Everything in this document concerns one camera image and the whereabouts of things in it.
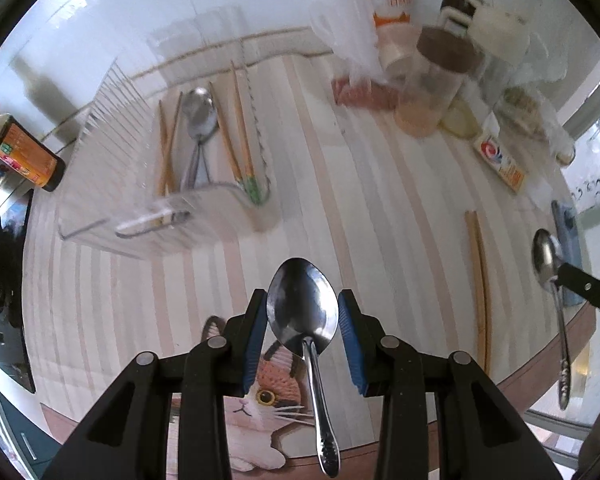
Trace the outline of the small orange white packet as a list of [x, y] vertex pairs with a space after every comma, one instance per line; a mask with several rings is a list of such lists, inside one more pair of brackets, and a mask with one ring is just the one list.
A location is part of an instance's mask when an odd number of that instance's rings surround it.
[[489, 131], [476, 136], [474, 149], [500, 179], [514, 192], [519, 193], [524, 186], [526, 173], [516, 162], [501, 140]]

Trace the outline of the blue smartphone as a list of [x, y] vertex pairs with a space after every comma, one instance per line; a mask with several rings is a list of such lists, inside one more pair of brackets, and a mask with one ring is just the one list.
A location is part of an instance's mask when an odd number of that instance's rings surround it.
[[553, 200], [550, 204], [555, 222], [556, 236], [562, 245], [565, 262], [582, 266], [582, 252], [576, 222], [576, 210], [566, 203]]

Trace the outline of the brown lid clear jar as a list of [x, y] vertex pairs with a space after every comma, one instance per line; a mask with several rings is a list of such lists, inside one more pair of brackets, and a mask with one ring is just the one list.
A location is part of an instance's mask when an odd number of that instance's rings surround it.
[[470, 40], [425, 26], [394, 110], [398, 127], [414, 138], [434, 133], [479, 58], [479, 50]]

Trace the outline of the clear plastic organizer bin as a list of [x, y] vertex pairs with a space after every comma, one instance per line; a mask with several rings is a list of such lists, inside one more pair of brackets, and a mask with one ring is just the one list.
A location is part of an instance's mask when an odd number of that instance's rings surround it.
[[[62, 181], [57, 218], [62, 240], [149, 259], [274, 228], [279, 215], [251, 96], [246, 30], [238, 6], [221, 6], [163, 26], [119, 53], [92, 99]], [[182, 110], [173, 148], [175, 190], [159, 196], [158, 102], [169, 133], [178, 94], [184, 100], [197, 87], [209, 89], [210, 82], [219, 92], [244, 175], [230, 63], [237, 70], [260, 205], [234, 181], [219, 128], [204, 148], [210, 183], [180, 191], [194, 149]]]

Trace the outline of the pair chopstick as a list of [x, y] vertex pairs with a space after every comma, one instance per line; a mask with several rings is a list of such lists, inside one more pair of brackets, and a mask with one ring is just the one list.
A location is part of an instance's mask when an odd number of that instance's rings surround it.
[[474, 299], [476, 314], [476, 361], [480, 366], [486, 365], [486, 297], [484, 296], [484, 283], [482, 263], [479, 252], [479, 243], [476, 226], [475, 211], [468, 210], [464, 214], [468, 231], [469, 251], [472, 280], [474, 281]]
[[478, 214], [466, 214], [471, 241], [471, 260], [474, 268], [477, 321], [477, 362], [487, 375], [491, 374], [491, 291], [486, 252]]

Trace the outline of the pink packaged item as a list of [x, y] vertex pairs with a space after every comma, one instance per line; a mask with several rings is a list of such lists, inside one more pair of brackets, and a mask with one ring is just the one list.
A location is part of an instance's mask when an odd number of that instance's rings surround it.
[[399, 91], [395, 88], [371, 80], [351, 84], [348, 77], [332, 80], [332, 96], [339, 106], [364, 110], [394, 110], [399, 101]]

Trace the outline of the white plastic bag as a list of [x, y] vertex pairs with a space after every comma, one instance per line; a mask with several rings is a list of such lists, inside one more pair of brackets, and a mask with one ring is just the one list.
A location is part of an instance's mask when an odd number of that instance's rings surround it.
[[310, 25], [314, 34], [346, 62], [354, 81], [388, 82], [380, 66], [372, 0], [311, 0]]

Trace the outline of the black gas stove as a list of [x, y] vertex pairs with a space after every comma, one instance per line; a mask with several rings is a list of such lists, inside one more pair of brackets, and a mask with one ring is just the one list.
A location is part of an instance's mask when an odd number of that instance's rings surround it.
[[0, 214], [0, 369], [35, 392], [23, 333], [23, 246], [33, 192], [28, 191]]

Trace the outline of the green wooden chopstick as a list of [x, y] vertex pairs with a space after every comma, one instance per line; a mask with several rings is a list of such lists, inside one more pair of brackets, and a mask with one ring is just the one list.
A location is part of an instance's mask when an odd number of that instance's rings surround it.
[[240, 169], [239, 162], [234, 150], [233, 141], [230, 137], [230, 130], [228, 130], [228, 123], [224, 114], [224, 108], [220, 100], [219, 92], [214, 88], [212, 82], [209, 84], [209, 90], [214, 102], [216, 114], [218, 115], [218, 125], [223, 140], [223, 145], [230, 163], [230, 171], [234, 177], [234, 181], [242, 188], [247, 194], [250, 202], [255, 205], [260, 205], [261, 194], [255, 177], [244, 177], [242, 170]]

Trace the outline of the soy sauce bottle orange label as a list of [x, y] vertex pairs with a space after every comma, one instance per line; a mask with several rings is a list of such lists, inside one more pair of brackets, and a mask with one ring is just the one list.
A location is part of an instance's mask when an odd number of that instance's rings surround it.
[[0, 113], [0, 160], [46, 192], [56, 190], [66, 171], [66, 163], [12, 114]]

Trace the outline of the white seasoning bottle orange label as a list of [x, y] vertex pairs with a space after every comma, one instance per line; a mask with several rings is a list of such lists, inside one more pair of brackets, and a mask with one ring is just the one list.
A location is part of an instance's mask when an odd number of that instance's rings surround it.
[[389, 78], [406, 75], [420, 34], [412, 23], [414, 0], [372, 0], [381, 68]]

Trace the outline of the steel spoon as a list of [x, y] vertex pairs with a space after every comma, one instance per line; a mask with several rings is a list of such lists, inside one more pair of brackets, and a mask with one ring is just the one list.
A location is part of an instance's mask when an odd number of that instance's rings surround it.
[[186, 117], [187, 133], [192, 139], [194, 147], [196, 136], [210, 136], [210, 141], [216, 129], [219, 128], [218, 115], [210, 90], [197, 87], [188, 92], [183, 100], [182, 111]]
[[571, 359], [564, 302], [558, 284], [558, 269], [562, 264], [562, 248], [559, 246], [558, 239], [546, 229], [538, 229], [534, 233], [531, 246], [531, 262], [538, 283], [553, 299], [560, 348], [557, 386], [558, 405], [562, 411], [565, 411], [568, 408], [571, 396]]
[[278, 342], [306, 363], [317, 459], [323, 474], [335, 478], [340, 473], [340, 449], [328, 414], [318, 356], [337, 333], [336, 292], [309, 260], [289, 258], [268, 286], [266, 315]]
[[210, 136], [196, 136], [196, 145], [189, 165], [181, 180], [181, 190], [192, 190], [210, 183], [210, 174], [204, 148]]

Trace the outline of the long wooden chopstick patterned tip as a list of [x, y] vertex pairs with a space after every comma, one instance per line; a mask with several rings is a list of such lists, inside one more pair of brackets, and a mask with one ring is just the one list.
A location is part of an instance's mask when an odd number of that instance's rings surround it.
[[233, 81], [234, 112], [239, 133], [240, 147], [242, 148], [242, 161], [244, 162], [245, 166], [245, 172], [242, 176], [242, 186], [244, 187], [250, 200], [255, 205], [260, 205], [261, 193], [256, 175], [254, 174], [254, 167], [248, 140], [244, 108], [242, 107], [242, 98], [240, 97], [239, 91], [239, 81], [234, 63], [230, 63], [230, 72], [232, 73]]

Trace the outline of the clear bag with food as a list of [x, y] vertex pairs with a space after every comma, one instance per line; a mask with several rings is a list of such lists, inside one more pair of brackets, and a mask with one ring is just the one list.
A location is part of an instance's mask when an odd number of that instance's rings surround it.
[[546, 145], [562, 168], [576, 158], [576, 148], [541, 87], [562, 81], [567, 68], [566, 61], [552, 62], [547, 56], [528, 51], [494, 108], [502, 127]]

